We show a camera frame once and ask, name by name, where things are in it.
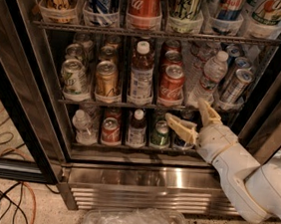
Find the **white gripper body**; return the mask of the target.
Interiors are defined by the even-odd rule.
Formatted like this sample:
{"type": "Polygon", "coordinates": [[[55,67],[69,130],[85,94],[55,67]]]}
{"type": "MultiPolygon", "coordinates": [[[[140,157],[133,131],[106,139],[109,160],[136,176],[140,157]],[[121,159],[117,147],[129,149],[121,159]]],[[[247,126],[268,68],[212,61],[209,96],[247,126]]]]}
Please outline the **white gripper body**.
{"type": "Polygon", "coordinates": [[[224,124],[204,126],[198,135],[196,152],[206,163],[211,163],[220,152],[238,141],[238,137],[224,124]]]}

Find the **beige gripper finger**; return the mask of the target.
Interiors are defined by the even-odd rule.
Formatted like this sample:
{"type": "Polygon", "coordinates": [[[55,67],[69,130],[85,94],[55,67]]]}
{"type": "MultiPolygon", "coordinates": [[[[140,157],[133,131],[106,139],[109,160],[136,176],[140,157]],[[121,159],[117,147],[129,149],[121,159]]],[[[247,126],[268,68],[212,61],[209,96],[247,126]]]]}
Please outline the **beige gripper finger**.
{"type": "Polygon", "coordinates": [[[167,125],[186,143],[196,144],[198,140],[197,125],[176,115],[167,112],[165,114],[167,125]]]}
{"type": "Polygon", "coordinates": [[[208,101],[204,99],[199,99],[198,107],[203,126],[209,126],[213,123],[221,124],[221,116],[218,114],[217,111],[214,110],[214,108],[210,106],[208,101]]]}

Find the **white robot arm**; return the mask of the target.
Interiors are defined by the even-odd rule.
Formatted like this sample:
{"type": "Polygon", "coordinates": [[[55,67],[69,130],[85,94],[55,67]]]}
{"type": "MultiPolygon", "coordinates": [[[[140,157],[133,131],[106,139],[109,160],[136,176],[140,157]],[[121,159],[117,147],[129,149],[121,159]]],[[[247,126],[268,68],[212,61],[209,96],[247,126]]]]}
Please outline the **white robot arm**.
{"type": "Polygon", "coordinates": [[[281,219],[281,168],[262,165],[238,141],[209,102],[198,101],[202,129],[167,113],[167,125],[219,173],[221,188],[234,209],[246,221],[261,223],[276,215],[281,219]]]}

